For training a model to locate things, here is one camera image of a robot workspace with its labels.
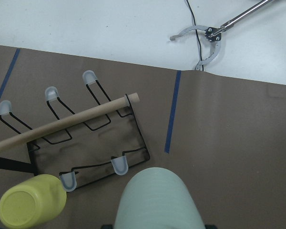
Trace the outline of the pale green cup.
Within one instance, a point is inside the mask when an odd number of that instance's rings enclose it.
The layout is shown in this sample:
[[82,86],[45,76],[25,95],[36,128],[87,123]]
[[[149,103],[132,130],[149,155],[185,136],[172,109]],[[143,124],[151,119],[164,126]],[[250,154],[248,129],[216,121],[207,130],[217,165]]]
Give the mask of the pale green cup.
[[203,229],[205,225],[184,182],[172,171],[151,167],[127,183],[115,229]]

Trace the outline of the yellow cup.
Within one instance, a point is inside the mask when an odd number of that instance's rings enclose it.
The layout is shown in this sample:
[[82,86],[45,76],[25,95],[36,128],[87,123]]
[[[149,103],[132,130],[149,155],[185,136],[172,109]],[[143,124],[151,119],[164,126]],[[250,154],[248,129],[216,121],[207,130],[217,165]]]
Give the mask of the yellow cup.
[[66,191],[57,177],[37,175],[3,194],[0,220],[10,229],[29,229],[59,216],[66,199]]

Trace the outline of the metal reacher grabber tool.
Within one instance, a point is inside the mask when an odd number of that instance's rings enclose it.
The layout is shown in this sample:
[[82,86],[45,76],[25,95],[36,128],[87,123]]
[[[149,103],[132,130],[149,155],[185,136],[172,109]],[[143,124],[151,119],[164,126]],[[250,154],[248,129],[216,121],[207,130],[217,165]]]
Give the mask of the metal reacher grabber tool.
[[[199,61],[194,67],[194,70],[196,71],[203,71],[204,66],[209,64],[212,60],[214,60],[217,55],[220,52],[221,49],[221,38],[222,38],[222,33],[226,32],[227,30],[231,29],[235,24],[246,18],[247,16],[251,15],[252,13],[256,12],[257,10],[261,9],[262,7],[266,6],[267,4],[271,3],[270,0],[262,0],[252,6],[251,8],[245,10],[244,12],[240,13],[239,15],[235,16],[234,18],[228,20],[224,24],[222,24],[220,27],[215,28],[215,27],[208,27],[208,26],[203,26],[203,25],[197,25],[194,12],[190,6],[189,1],[186,1],[187,7],[191,13],[192,16],[192,26],[187,27],[180,31],[177,35],[173,35],[170,37],[170,41],[175,41],[177,38],[181,38],[185,36],[186,34],[194,31],[196,34],[196,40],[198,44],[198,53],[199,53]],[[199,39],[198,31],[203,31],[204,32],[204,37],[210,42],[212,45],[211,49],[211,54],[209,57],[203,59],[202,58],[202,46],[201,42]]]

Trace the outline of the wooden dowel rod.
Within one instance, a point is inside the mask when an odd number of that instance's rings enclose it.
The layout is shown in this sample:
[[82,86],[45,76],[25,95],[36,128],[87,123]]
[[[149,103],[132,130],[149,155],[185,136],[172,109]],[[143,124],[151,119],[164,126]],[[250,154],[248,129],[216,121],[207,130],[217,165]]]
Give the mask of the wooden dowel rod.
[[31,142],[35,139],[53,134],[60,130],[69,128],[71,126],[86,122],[90,119],[99,117],[101,115],[109,114],[115,110],[130,106],[131,103],[138,103],[140,101],[138,93],[125,95],[124,97],[107,102],[105,104],[90,108],[88,110],[70,115],[66,118],[42,125],[38,128],[29,130],[22,134],[10,137],[0,141],[0,152],[14,148],[18,145]]

